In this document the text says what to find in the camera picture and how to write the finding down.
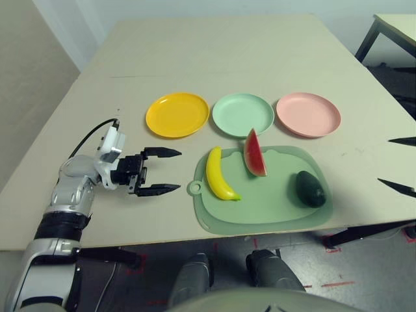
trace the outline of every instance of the mint green plate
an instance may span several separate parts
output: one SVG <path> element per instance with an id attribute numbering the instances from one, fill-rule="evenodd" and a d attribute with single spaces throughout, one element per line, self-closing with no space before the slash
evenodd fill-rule
<path id="1" fill-rule="evenodd" d="M 236 93 L 215 103 L 213 120 L 223 132 L 245 138 L 253 128 L 258 135 L 265 132 L 273 124 L 274 111 L 258 96 Z"/>

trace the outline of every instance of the black pointed object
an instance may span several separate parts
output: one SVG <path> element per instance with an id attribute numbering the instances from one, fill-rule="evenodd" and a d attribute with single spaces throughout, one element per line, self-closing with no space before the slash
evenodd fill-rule
<path id="1" fill-rule="evenodd" d="M 176 184 L 152 184 L 150 187 L 142 187 L 138 190 L 137 196 L 157 196 L 171 192 L 181 187 Z"/>
<path id="2" fill-rule="evenodd" d="M 395 190 L 395 191 L 397 191 L 401 194 L 416 198 L 415 189 L 412 188 L 412 187 L 407 187 L 405 185 L 401 185 L 401 184 L 398 184 L 398 183 L 395 183 L 395 182 L 390 182 L 390 181 L 383 180 L 383 179 L 380 179 L 380 178 L 377 178 L 377 180 L 384 183 L 388 187 L 391 187 L 393 190 Z"/>
<path id="3" fill-rule="evenodd" d="M 389 140 L 389 142 L 397 143 L 397 144 L 404 144 L 410 146 L 416 146 L 416 136 L 411 136 L 409 138 L 394 138 Z"/>
<path id="4" fill-rule="evenodd" d="M 144 148 L 142 152 L 147 156 L 158 156 L 159 158 L 167 158 L 182 155 L 180 151 L 172 148 Z"/>

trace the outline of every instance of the yellow banana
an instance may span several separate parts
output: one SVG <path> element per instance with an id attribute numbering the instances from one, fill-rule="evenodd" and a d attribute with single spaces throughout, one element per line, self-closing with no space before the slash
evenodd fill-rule
<path id="1" fill-rule="evenodd" d="M 217 146 L 211 150 L 207 159 L 206 168 L 209 187 L 214 194 L 222 200 L 240 200 L 238 195 L 224 180 L 221 171 L 221 147 Z"/>

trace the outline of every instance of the white wall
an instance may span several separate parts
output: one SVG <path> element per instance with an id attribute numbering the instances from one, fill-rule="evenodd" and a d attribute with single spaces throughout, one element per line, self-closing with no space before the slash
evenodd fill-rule
<path id="1" fill-rule="evenodd" d="M 117 21 L 132 18 L 314 13 L 355 53 L 374 13 L 416 13 L 415 0 L 33 0 L 81 70 Z M 380 36 L 365 64 L 415 66 Z"/>
<path id="2" fill-rule="evenodd" d="M 1 190 L 79 75 L 31 0 L 0 1 L 0 73 Z"/>

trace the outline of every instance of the cutting board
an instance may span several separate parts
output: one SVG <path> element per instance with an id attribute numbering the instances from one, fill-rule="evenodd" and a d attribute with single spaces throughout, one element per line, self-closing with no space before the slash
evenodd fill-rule
<path id="1" fill-rule="evenodd" d="M 255 177 L 247 170 L 241 149 L 222 150 L 224 179 L 242 196 L 240 201 L 220 200 L 212 193 L 205 178 L 207 155 L 202 157 L 188 193 L 194 196 L 195 213 L 204 229 L 237 235 L 310 228 L 329 219 L 330 190 L 310 154 L 294 146 L 263 147 L 262 153 L 268 175 Z M 313 174 L 327 195 L 326 203 L 318 209 L 304 205 L 296 195 L 296 174 L 302 170 Z"/>

